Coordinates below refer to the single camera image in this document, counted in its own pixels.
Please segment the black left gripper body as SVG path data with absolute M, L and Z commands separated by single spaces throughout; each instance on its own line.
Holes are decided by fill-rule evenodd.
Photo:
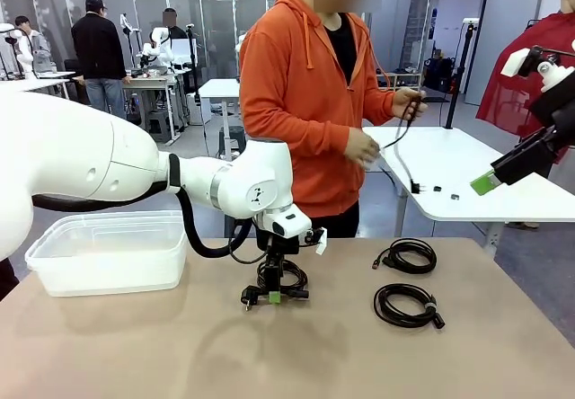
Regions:
M 256 228 L 256 241 L 258 248 L 266 254 L 290 255 L 299 253 L 300 240 L 298 236 L 286 238 Z

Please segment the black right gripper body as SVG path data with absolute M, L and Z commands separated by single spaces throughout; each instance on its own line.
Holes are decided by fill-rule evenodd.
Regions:
M 546 129 L 544 141 L 554 152 L 573 146 L 574 74 L 542 93 L 529 110 Z

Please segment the person's left hand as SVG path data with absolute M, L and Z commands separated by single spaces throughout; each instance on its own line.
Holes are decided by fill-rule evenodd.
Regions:
M 394 93 L 392 102 L 392 114 L 401 120 L 418 118 L 427 108 L 424 102 L 426 93 L 415 91 L 411 88 L 400 88 Z

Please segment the person's right hand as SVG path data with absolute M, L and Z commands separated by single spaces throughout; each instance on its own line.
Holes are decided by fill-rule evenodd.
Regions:
M 380 156 L 380 146 L 362 129 L 350 128 L 344 155 L 367 169 Z

